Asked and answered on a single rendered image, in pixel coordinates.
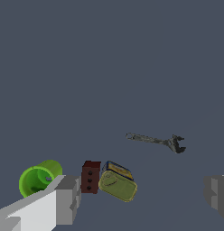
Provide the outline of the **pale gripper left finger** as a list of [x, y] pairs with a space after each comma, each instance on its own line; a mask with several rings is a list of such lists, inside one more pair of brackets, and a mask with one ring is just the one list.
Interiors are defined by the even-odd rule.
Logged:
[[45, 190], [0, 209], [0, 231], [52, 231], [72, 225], [81, 200], [81, 177], [59, 175]]

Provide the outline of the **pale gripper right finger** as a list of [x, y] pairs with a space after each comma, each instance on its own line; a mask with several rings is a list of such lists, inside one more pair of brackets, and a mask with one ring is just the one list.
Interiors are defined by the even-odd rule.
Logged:
[[203, 184], [206, 202], [224, 218], [224, 175], [205, 176]]

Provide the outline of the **green plastic cup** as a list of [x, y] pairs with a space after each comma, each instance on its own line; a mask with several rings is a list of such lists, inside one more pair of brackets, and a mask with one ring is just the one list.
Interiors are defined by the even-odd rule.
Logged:
[[54, 160], [44, 161], [22, 173], [19, 190], [26, 198], [40, 190], [45, 190], [58, 175], [62, 175], [61, 165]]

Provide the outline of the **dark red perforated block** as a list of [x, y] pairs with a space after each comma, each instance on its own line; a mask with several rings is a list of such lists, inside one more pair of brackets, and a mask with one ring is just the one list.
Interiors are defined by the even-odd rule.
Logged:
[[81, 192], [98, 193], [100, 162], [85, 161], [81, 171]]

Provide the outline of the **grey adjustable wrench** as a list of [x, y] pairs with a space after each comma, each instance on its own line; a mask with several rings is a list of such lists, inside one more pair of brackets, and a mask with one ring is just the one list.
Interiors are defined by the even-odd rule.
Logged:
[[127, 133], [126, 139], [132, 140], [132, 141], [138, 141], [138, 142], [157, 143], [157, 144], [165, 145], [177, 154], [183, 153], [186, 150], [185, 147], [181, 147], [179, 145], [179, 141], [182, 141], [183, 138], [175, 134], [173, 135], [172, 138], [163, 140], [163, 139], [153, 138], [153, 137], [140, 135], [140, 134]]

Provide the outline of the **yellow blue sardine tin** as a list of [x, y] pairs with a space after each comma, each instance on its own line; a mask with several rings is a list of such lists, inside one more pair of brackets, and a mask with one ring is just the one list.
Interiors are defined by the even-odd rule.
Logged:
[[137, 192], [131, 171], [112, 161], [104, 164], [98, 187], [124, 202], [130, 202]]

